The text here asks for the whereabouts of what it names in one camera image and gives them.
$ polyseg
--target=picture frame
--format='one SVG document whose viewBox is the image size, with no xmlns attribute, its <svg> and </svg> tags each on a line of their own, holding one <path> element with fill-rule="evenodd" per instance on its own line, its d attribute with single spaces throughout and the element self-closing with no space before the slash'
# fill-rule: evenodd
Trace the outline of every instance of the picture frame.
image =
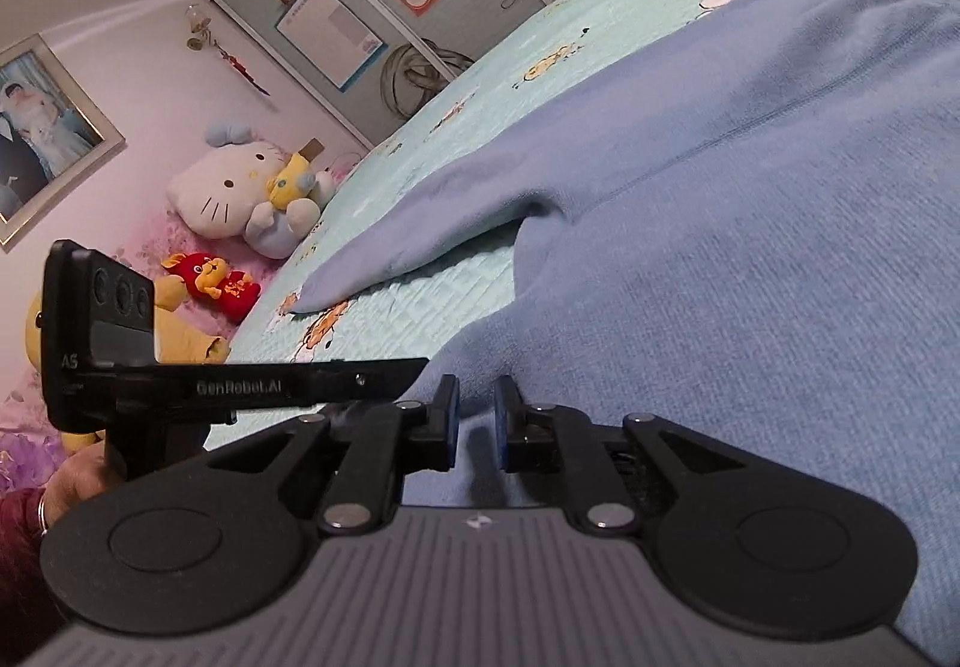
<svg viewBox="0 0 960 667">
<path fill-rule="evenodd" d="M 0 245 L 126 145 L 39 34 L 0 52 Z"/>
</svg>

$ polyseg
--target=black suit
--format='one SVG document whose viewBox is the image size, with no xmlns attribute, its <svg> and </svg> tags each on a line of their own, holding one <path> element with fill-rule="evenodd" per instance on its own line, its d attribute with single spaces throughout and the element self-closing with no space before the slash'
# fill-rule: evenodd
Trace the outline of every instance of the black suit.
<svg viewBox="0 0 960 667">
<path fill-rule="evenodd" d="M 11 177 L 16 177 L 10 187 L 26 204 L 46 188 L 49 181 L 37 153 L 20 136 L 5 113 L 0 112 L 0 118 L 6 121 L 6 127 L 0 124 L 0 185 L 6 185 Z M 7 138 L 8 129 L 12 139 Z"/>
</svg>

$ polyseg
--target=groom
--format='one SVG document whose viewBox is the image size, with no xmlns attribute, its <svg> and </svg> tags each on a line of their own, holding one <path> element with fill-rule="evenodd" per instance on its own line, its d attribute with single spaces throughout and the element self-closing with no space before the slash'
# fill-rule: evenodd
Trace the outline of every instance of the groom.
<svg viewBox="0 0 960 667">
<path fill-rule="evenodd" d="M 0 112 L 0 186 L 10 189 L 19 199 L 19 205 L 23 205 L 42 191 L 47 182 L 37 153 L 13 127 L 7 113 Z M 0 213 L 9 219 L 16 211 L 13 207 L 19 205 L 10 192 L 0 191 L 0 194 L 3 194 Z"/>
</svg>

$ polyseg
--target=white plush toy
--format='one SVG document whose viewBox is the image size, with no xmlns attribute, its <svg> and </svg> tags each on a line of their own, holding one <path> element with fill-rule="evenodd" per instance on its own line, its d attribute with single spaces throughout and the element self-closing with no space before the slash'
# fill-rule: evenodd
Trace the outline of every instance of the white plush toy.
<svg viewBox="0 0 960 667">
<path fill-rule="evenodd" d="M 255 138 L 248 128 L 211 127 L 206 141 L 217 149 L 176 175 L 167 196 L 200 236 L 240 234 L 261 255 L 285 259 L 315 226 L 334 183 L 328 172 L 305 176 L 302 156 Z"/>
</svg>

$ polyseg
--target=black handheld device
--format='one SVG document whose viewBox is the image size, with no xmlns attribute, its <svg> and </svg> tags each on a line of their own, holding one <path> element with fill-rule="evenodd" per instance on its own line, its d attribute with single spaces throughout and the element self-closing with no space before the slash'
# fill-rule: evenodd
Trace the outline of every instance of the black handheld device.
<svg viewBox="0 0 960 667">
<path fill-rule="evenodd" d="M 501 468 L 555 480 L 558 503 L 402 506 L 406 475 L 455 464 L 456 377 L 421 403 L 397 399 L 422 360 L 154 365 L 141 289 L 55 245 L 41 319 L 55 425 L 110 442 L 328 404 L 165 468 L 128 441 L 142 474 L 44 538 L 73 623 L 30 667 L 930 665 L 894 626 L 916 546 L 877 502 L 630 411 L 629 394 L 622 425 L 598 426 L 503 377 Z"/>
</svg>

